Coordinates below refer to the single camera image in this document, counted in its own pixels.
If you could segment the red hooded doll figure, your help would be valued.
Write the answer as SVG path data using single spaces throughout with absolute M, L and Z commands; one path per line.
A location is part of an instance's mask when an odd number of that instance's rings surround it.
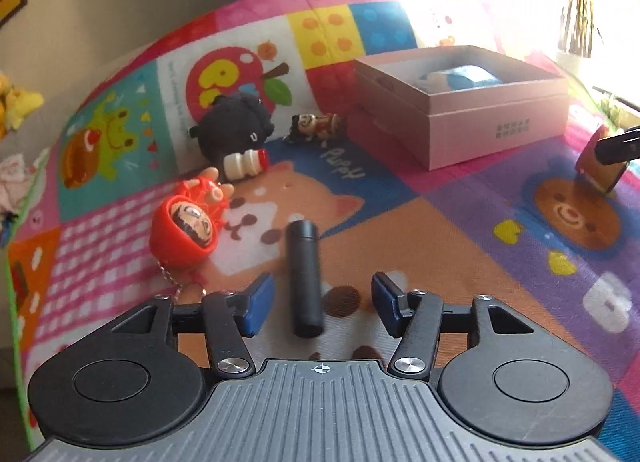
M 234 194 L 221 184 L 216 167 L 181 181 L 155 210 L 149 237 L 152 256 L 168 271 L 183 271 L 206 260 L 216 249 Z

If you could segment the black cylinder tube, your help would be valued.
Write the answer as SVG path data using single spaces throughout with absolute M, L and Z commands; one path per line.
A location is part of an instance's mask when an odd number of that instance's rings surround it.
M 317 338 L 324 331 L 318 229 L 300 219 L 285 234 L 293 330 L 296 337 Z

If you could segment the small white red bottle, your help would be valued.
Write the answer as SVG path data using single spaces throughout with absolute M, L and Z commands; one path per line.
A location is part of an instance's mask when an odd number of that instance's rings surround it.
M 224 170 L 227 181 L 236 182 L 264 173 L 269 164 L 269 155 L 266 149 L 248 149 L 225 156 L 222 160 L 222 170 Z

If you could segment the blue cotton pad pack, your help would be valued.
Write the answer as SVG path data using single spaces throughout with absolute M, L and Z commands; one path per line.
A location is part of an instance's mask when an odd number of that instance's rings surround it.
M 422 74 L 414 85 L 427 94 L 487 88 L 502 81 L 491 72 L 476 65 L 464 65 Z

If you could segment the black plush toy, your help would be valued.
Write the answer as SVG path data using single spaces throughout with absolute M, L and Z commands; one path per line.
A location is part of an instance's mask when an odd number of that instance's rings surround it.
M 274 132 L 271 114 L 253 94 L 220 95 L 189 136 L 198 142 L 203 157 L 213 167 L 221 167 L 232 153 L 262 148 Z

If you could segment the small grinning keychain figure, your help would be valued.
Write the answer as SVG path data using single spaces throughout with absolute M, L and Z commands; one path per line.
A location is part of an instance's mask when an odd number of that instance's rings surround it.
M 346 119 L 337 114 L 293 115 L 284 140 L 291 144 L 318 141 L 322 147 L 326 147 L 328 141 L 341 139 L 346 134 L 346 127 Z

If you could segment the pink cardboard box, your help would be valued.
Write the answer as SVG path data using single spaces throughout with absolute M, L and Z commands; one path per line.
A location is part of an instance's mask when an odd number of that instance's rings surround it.
M 414 85 L 422 74 L 464 65 L 482 67 L 502 83 L 439 94 Z M 566 80 L 486 48 L 376 54 L 355 60 L 354 72 L 362 108 L 428 170 L 557 137 L 566 129 Z

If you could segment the colourful cartoon play mat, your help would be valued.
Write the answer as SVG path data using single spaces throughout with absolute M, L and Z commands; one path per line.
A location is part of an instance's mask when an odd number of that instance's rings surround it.
M 574 164 L 600 115 L 574 100 L 558 136 L 427 171 L 357 105 L 358 58 L 454 40 L 500 51 L 488 8 L 449 0 L 421 38 L 396 0 L 241 0 L 167 34 L 97 86 L 56 134 L 9 245 L 18 393 L 61 348 L 169 290 L 146 244 L 152 206 L 203 162 L 186 138 L 192 110 L 247 88 L 274 113 L 272 167 L 241 186 L 221 251 L 188 281 L 232 289 L 281 269 L 284 225 L 311 219 L 329 312 L 326 333 L 302 340 L 278 308 L 252 342 L 258 357 L 390 355 L 366 294 L 378 267 L 455 301 L 493 289 L 605 367 L 615 390 L 602 442 L 637 460 L 639 172 L 577 201 L 611 228 L 599 250 L 544 219 L 534 199 L 543 182 L 578 182 Z M 352 118 L 346 141 L 285 144 L 298 109 Z

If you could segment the pink white crumpled cloth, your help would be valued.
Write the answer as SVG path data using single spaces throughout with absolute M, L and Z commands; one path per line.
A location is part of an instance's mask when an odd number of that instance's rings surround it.
M 0 163 L 0 207 L 2 230 L 9 230 L 26 203 L 37 168 L 25 162 L 21 153 L 14 153 Z

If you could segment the yellow banana plush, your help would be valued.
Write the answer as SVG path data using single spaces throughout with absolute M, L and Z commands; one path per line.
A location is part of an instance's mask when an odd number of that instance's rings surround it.
M 44 103 L 40 93 L 18 88 L 5 74 L 0 74 L 0 95 L 1 137 L 17 131 L 24 120 Z

